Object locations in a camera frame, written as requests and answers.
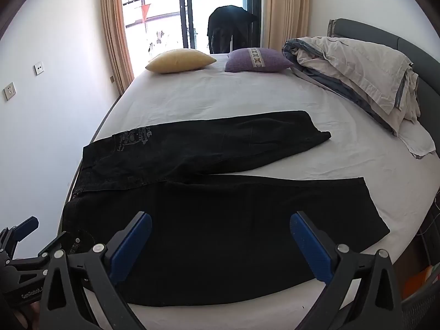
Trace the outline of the black pants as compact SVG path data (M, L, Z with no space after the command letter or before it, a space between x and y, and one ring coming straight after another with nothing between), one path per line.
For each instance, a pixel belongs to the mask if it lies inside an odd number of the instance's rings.
M142 306L237 303L307 282L291 216L362 252L389 233L363 178L285 180L255 168L331 137L304 111L150 125L84 148L62 230L107 243L140 211L152 233L118 291Z

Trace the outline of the white sheeted bed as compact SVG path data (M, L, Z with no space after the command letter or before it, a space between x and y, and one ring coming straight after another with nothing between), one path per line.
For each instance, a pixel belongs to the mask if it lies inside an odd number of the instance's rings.
M152 234L118 291L148 329L293 329L321 292L289 231L398 259L439 191L352 102L291 71L143 72L82 163L61 228L106 243L139 211Z

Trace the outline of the black mesh basket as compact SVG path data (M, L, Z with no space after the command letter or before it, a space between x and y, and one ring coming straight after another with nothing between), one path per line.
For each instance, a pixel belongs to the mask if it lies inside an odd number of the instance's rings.
M439 280L402 302L403 329L440 329Z

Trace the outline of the beige grey folded duvet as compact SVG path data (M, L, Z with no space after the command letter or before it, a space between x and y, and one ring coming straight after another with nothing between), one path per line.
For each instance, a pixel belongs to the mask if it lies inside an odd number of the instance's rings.
M306 80L363 109L398 135L403 121L416 123L418 74L404 53L386 45L340 37L288 40L284 56Z

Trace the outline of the yellow pillow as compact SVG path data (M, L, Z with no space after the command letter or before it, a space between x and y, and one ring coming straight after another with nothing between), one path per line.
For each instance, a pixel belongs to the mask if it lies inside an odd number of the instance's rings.
M145 67L158 74L171 74L198 70L216 62L208 54L191 48L181 48L159 54Z

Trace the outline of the purple patterned pillow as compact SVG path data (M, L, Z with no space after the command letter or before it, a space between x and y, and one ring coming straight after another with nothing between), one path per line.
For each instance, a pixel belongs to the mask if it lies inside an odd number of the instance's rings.
M228 55L226 72L281 72L293 66L284 55L271 48L240 48Z

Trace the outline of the black framed balcony door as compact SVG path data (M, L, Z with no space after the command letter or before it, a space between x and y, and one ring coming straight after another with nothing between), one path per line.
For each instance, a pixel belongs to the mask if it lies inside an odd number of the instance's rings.
M250 0L122 0L132 54L152 59L175 48L227 54L254 44Z

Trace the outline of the orange triangular flag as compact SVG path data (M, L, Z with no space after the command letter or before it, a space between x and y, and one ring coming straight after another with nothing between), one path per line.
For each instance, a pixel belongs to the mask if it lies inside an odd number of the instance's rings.
M142 22L143 23L145 23L147 21L150 6L151 6L150 4L143 4L141 6Z

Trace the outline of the left beige curtain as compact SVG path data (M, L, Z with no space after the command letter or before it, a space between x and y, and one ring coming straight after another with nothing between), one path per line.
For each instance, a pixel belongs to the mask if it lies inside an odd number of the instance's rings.
M122 0L100 0L104 39L116 88L123 95L134 80L125 33Z

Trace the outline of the beige curtain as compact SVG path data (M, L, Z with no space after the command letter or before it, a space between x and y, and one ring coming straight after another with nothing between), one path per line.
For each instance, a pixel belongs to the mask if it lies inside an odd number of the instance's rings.
M263 0L262 46L281 50L292 38L305 37L310 0Z
M125 33L122 0L100 0L104 39L116 88L123 95L134 80Z

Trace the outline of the right beige curtain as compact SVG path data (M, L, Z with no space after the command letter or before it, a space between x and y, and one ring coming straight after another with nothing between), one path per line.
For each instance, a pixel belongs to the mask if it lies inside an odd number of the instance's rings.
M305 37L310 0L263 0L262 46L281 50L292 38Z

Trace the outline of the near white wall socket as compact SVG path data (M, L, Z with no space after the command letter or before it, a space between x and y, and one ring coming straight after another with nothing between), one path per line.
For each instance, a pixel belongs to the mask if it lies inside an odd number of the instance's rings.
M5 88L3 89L3 91L4 91L4 96L6 97L7 101L12 99L12 97L14 97L17 93L13 82L6 85Z

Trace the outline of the white wall socket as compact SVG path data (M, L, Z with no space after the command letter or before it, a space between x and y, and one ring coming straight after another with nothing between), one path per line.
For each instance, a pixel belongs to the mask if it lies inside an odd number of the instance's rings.
M6 85L5 88L3 89L3 91L4 91L4 96L6 97L7 101L12 99L12 97L14 97L17 93L13 82Z
M45 71L45 69L44 69L42 62L38 62L38 63L34 64L34 72L35 72L36 76L42 74L44 71Z

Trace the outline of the far white wall socket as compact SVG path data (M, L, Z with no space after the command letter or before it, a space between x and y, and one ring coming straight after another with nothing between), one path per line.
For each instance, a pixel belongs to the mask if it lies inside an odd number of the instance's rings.
M35 72L36 76L42 74L44 71L45 71L45 69L44 69L42 62L38 62L38 63L34 64L34 72Z

